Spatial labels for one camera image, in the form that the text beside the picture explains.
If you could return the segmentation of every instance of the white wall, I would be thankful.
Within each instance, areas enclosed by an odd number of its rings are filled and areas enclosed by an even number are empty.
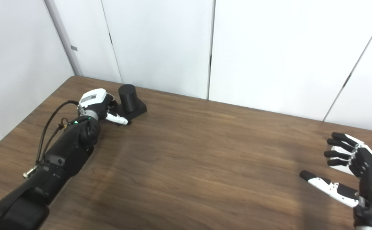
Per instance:
[[[75,73],[122,83],[101,1],[45,1]]]
[[[0,140],[72,75],[44,1],[0,0]]]
[[[372,35],[372,1],[218,0],[209,99],[322,120]]]
[[[103,0],[123,83],[207,97],[212,0]]]
[[[372,41],[326,121],[372,130]]]

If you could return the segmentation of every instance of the black cylinder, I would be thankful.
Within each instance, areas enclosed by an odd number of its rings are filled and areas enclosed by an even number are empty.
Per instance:
[[[133,112],[139,109],[138,96],[133,85],[123,85],[118,89],[120,101],[125,112]]]

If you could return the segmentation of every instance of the metal connector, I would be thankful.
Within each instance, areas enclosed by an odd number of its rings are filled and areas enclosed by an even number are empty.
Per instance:
[[[37,169],[38,169],[38,166],[35,165],[30,170],[28,170],[27,172],[23,173],[23,177],[25,179],[29,178],[31,176],[31,174],[33,174]]]
[[[80,111],[80,116],[84,115],[85,114],[85,109],[81,106],[80,103],[78,103],[78,110]]]

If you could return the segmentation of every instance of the robotic arm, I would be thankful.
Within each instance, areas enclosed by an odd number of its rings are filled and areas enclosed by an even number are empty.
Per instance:
[[[104,89],[91,90],[76,102],[78,118],[66,125],[64,133],[43,158],[38,157],[37,164],[24,173],[27,180],[0,200],[0,230],[39,229],[49,215],[48,206],[91,156],[100,134],[99,122],[106,119],[130,124],[130,119],[146,112],[134,86],[123,85],[119,92],[122,105]]]
[[[306,170],[300,177],[337,201],[353,208],[354,227],[372,230],[372,150],[362,141],[347,134],[332,133],[332,145],[326,151],[328,166],[355,175],[360,179],[359,191],[330,179],[318,177]]]

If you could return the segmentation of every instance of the cable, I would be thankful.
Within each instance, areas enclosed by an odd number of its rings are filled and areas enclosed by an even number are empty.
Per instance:
[[[43,154],[42,155],[44,155],[45,153],[47,153],[48,146],[50,145],[50,143],[53,140],[53,138],[57,135],[58,131],[60,131],[63,128],[66,128],[67,125],[64,124],[64,122],[63,122],[64,120],[66,120],[66,123],[67,124],[69,123],[68,119],[66,119],[66,118],[62,118],[61,119],[61,123],[58,124],[57,129],[54,130],[54,133],[51,135],[50,139],[47,141],[47,144],[44,147],[44,150],[43,150]]]
[[[44,142],[44,137],[45,137],[45,133],[47,132],[47,129],[48,129],[48,126],[50,125],[51,121],[53,120],[54,116],[57,114],[57,112],[65,105],[67,104],[74,104],[76,106],[79,105],[79,103],[77,101],[66,101],[64,103],[62,103],[61,105],[58,106],[58,108],[53,112],[53,114],[50,116],[50,118],[48,119],[47,121],[47,124],[45,124],[44,126],[44,129],[43,129],[43,133],[41,134],[41,139],[40,139],[40,143],[38,145],[38,150],[37,150],[37,158],[35,159],[35,163],[36,165],[40,163],[40,159],[41,159],[41,149],[43,148],[43,142]]]

